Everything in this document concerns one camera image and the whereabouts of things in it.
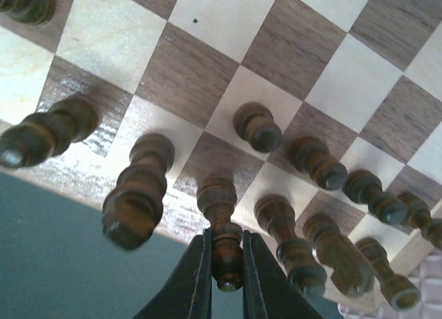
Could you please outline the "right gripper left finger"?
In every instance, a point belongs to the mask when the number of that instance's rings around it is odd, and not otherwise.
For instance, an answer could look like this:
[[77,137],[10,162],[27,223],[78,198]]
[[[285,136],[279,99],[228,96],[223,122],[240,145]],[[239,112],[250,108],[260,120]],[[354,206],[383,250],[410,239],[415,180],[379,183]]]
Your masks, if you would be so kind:
[[172,274],[136,318],[211,317],[211,232],[196,235]]

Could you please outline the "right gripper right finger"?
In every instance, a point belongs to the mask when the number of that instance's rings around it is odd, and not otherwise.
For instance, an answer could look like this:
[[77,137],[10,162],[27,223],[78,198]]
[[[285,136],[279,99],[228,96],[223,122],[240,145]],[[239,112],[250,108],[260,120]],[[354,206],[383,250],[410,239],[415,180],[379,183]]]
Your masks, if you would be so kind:
[[321,315],[297,292],[259,233],[243,232],[243,317],[314,319]]

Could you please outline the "dark bishop chess piece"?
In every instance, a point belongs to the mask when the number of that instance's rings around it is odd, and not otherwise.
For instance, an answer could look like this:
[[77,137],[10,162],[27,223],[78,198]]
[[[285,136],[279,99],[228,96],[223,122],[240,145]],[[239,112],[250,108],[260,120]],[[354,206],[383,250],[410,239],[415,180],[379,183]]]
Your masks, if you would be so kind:
[[347,179],[346,167],[331,156],[328,146],[317,137],[304,136],[293,141],[288,159],[298,172],[308,174],[321,189],[339,189]]

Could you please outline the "wooden chess board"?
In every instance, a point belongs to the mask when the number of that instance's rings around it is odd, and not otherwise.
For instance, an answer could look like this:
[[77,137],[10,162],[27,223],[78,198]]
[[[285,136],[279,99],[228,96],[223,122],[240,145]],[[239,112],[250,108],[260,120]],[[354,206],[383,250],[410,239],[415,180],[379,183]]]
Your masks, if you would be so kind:
[[[233,221],[257,229],[267,193],[296,224],[328,212],[352,241],[374,237],[407,275],[432,250],[419,231],[388,226],[287,161],[296,137],[322,139],[349,171],[413,192],[441,215],[441,0],[55,0],[50,22],[1,15],[1,128],[83,94],[101,113],[85,141],[15,177],[100,210],[136,139],[175,146],[157,232],[182,242],[208,226],[200,182],[232,177]],[[233,126],[259,102],[282,143],[260,153]]]

